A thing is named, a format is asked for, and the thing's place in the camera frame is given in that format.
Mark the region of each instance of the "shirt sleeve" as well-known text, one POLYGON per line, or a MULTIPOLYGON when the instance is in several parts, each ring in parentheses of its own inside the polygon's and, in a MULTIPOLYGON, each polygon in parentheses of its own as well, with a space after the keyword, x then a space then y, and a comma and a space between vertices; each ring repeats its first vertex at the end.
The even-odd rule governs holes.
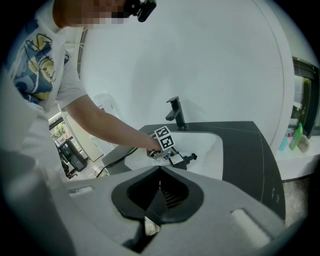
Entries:
POLYGON ((78 72, 70 58, 64 65, 63 77, 55 100, 64 112, 66 106, 84 95, 87 95, 87 92, 82 87, 78 72))

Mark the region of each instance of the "black countertop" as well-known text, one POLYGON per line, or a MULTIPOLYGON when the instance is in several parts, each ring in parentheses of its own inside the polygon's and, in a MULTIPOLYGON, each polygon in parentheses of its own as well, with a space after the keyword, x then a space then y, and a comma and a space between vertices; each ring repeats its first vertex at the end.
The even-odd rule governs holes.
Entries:
MULTIPOLYGON (((178 131, 175 123, 145 125, 140 131, 152 134, 163 126, 172 132, 178 131)), ((207 132, 220 136, 223 144, 222 180, 237 186, 285 219, 285 194, 279 169, 268 143, 254 122, 193 122, 188 123, 186 132, 207 132)), ((112 163, 131 150, 131 147, 118 146, 102 162, 104 165, 112 163)), ((132 170, 123 160, 109 167, 108 171, 114 175, 132 170)))

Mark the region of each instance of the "person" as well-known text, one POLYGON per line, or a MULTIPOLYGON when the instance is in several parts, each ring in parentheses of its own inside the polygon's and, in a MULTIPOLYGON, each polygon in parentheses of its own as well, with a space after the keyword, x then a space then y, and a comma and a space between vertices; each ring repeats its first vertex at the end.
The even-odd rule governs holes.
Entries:
POLYGON ((36 113, 20 152, 66 181, 45 113, 55 102, 88 133, 110 143, 161 151, 159 142, 101 111, 81 85, 64 48, 65 27, 111 18, 126 0, 50 0, 22 28, 4 62, 10 79, 36 113))

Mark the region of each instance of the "black and white marker cube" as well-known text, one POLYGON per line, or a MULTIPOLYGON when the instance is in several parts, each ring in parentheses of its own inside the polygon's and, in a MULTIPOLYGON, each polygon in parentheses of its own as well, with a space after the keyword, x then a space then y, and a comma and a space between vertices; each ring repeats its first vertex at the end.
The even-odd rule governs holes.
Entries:
POLYGON ((168 127, 164 126, 154 131, 162 150, 167 150, 175 145, 171 132, 168 127))

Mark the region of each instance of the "black faucet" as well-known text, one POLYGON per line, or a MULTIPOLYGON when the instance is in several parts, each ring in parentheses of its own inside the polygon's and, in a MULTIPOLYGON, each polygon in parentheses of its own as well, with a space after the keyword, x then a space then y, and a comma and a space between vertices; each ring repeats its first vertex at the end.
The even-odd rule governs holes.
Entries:
POLYGON ((187 128, 187 124, 185 123, 185 118, 182 112, 179 97, 173 97, 167 101, 167 103, 169 102, 171 103, 172 110, 165 117, 165 119, 168 121, 172 121, 175 119, 176 125, 178 126, 178 130, 185 130, 187 128))

